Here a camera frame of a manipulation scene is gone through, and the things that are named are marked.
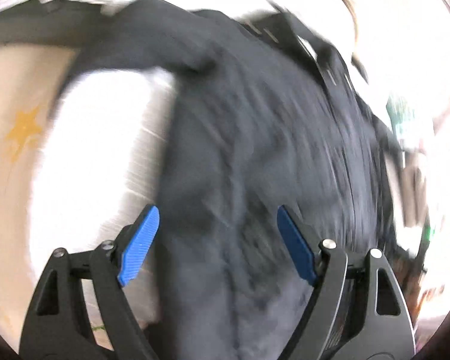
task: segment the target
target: screw head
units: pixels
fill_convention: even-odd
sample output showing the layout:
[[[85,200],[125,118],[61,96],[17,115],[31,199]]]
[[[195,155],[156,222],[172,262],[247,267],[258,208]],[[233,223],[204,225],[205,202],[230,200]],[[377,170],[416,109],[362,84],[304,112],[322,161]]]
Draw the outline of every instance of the screw head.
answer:
[[[337,243],[333,239],[324,239],[322,241],[322,245],[327,249],[335,249],[337,247]]]
[[[66,250],[63,247],[58,247],[53,251],[53,257],[62,257],[65,254]]]
[[[379,259],[382,256],[382,251],[380,249],[372,249],[370,250],[370,255],[372,257],[375,257],[376,259]]]
[[[102,249],[105,251],[110,251],[115,246],[113,240],[111,240],[111,239],[107,239],[107,240],[103,241],[101,245],[102,245]]]

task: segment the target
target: dark gray fabric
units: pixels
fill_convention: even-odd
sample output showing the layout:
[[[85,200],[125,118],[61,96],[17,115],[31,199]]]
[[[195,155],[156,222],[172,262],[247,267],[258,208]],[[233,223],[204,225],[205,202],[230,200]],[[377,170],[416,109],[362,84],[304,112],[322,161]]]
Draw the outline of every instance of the dark gray fabric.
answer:
[[[279,356],[311,294],[276,228],[279,205],[341,247],[394,244],[380,151],[392,138],[340,55],[287,13],[253,27],[138,0],[68,77],[161,66],[179,78],[156,202],[162,359]]]
[[[110,21],[100,9],[77,1],[29,0],[0,12],[0,42],[83,47],[96,41]]]

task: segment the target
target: white fabric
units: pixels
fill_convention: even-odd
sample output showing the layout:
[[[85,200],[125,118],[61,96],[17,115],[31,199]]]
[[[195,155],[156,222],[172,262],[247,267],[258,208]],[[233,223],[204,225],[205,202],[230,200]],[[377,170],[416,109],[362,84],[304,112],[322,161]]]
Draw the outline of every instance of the white fabric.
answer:
[[[155,195],[173,77],[162,69],[86,74],[61,97],[42,148],[29,206],[35,281],[53,249],[95,248],[114,239]],[[101,325],[90,283],[85,299]],[[155,320],[155,293],[145,266],[125,293],[142,325]]]

